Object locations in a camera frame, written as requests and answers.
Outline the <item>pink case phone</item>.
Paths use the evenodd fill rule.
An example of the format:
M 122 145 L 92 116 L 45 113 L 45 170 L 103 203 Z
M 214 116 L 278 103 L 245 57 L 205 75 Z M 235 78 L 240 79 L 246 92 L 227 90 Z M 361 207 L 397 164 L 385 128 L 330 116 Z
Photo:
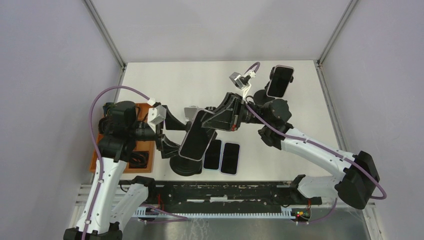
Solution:
M 213 128 L 203 127 L 203 121 L 212 117 L 213 114 L 212 111 L 206 109 L 196 112 L 191 127 L 178 150 L 179 156 L 192 161 L 200 161 L 203 158 L 216 132 Z

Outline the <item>white folding phone stand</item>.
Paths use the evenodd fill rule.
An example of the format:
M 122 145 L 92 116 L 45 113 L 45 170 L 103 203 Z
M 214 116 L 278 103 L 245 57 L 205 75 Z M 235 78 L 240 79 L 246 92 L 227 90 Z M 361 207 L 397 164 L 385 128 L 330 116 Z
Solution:
M 195 119 L 196 114 L 199 110 L 199 107 L 192 105 L 192 106 L 185 107 L 183 110 L 184 110 L 185 122 L 188 123 L 188 122 L 192 122 Z

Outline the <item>black round base stand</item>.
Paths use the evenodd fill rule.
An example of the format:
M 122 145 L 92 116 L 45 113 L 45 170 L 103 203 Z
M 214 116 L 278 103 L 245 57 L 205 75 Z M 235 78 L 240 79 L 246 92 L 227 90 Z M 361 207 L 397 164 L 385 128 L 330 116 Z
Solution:
M 213 135 L 213 140 L 217 137 L 217 133 L 215 132 Z M 204 155 L 200 161 L 190 160 L 179 155 L 170 158 L 169 166 L 172 171 L 177 175 L 188 177 L 193 175 L 198 175 L 202 172 L 202 161 Z

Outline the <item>light blue case phone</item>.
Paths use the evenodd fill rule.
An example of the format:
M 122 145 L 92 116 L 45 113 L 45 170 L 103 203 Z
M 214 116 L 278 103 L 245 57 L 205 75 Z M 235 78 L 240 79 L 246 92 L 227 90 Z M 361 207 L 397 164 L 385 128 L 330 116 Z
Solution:
M 212 140 L 203 156 L 203 168 L 217 171 L 221 166 L 222 140 Z

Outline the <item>lilac case phone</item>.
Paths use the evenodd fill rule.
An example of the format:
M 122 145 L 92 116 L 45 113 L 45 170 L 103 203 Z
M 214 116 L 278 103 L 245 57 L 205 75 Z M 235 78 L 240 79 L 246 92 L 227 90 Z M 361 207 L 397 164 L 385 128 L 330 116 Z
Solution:
M 238 173 L 240 157 L 240 145 L 226 142 L 224 144 L 220 172 L 226 175 L 236 175 Z

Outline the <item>clear case phone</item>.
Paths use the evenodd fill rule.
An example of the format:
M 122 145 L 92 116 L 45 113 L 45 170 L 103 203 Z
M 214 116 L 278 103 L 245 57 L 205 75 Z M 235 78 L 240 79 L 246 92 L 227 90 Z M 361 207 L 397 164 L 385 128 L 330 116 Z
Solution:
M 276 65 L 271 69 L 266 95 L 271 98 L 283 98 L 290 83 L 293 82 L 294 68 Z

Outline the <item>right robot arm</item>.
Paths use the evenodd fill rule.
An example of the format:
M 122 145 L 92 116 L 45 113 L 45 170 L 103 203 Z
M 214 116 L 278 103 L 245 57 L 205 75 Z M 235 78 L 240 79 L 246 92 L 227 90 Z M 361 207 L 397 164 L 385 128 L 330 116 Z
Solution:
M 237 93 L 228 92 L 219 106 L 206 109 L 201 126 L 234 132 L 242 123 L 262 124 L 258 134 L 267 146 L 302 157 L 330 174 L 297 176 L 295 187 L 288 191 L 289 199 L 295 204 L 315 197 L 338 198 L 350 207 L 363 210 L 369 200 L 388 197 L 369 153 L 360 151 L 354 154 L 327 146 L 289 123 L 291 116 L 284 99 L 255 104 Z

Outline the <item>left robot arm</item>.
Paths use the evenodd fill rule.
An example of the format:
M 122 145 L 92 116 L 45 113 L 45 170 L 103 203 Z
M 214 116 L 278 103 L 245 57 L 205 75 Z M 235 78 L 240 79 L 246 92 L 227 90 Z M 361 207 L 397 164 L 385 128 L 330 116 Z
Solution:
M 99 122 L 100 140 L 94 140 L 97 155 L 94 180 L 80 219 L 65 230 L 65 240 L 121 240 L 123 231 L 137 208 L 157 198 L 155 180 L 137 176 L 130 181 L 124 197 L 113 205 L 117 187 L 137 142 L 156 143 L 163 158 L 177 155 L 179 145 L 168 140 L 163 129 L 185 131 L 167 106 L 151 103 L 145 118 L 139 120 L 141 109 L 132 101 L 112 103 L 105 108 Z

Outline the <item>orange wooden organizer tray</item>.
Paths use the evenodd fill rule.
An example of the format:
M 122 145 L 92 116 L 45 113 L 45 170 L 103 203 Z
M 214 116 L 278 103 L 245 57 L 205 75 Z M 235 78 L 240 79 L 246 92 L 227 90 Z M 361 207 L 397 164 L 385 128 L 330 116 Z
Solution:
M 140 112 L 138 120 L 144 119 L 144 116 L 148 113 L 151 108 L 147 103 L 135 103 L 136 113 Z M 100 132 L 97 135 L 96 143 L 103 138 L 103 134 Z M 135 148 L 132 152 L 134 157 L 127 163 L 124 169 L 124 174 L 145 174 L 153 171 L 154 155 L 155 155 L 155 142 L 154 141 L 137 141 Z M 94 150 L 89 166 L 89 171 L 94 173 L 96 170 L 97 154 Z

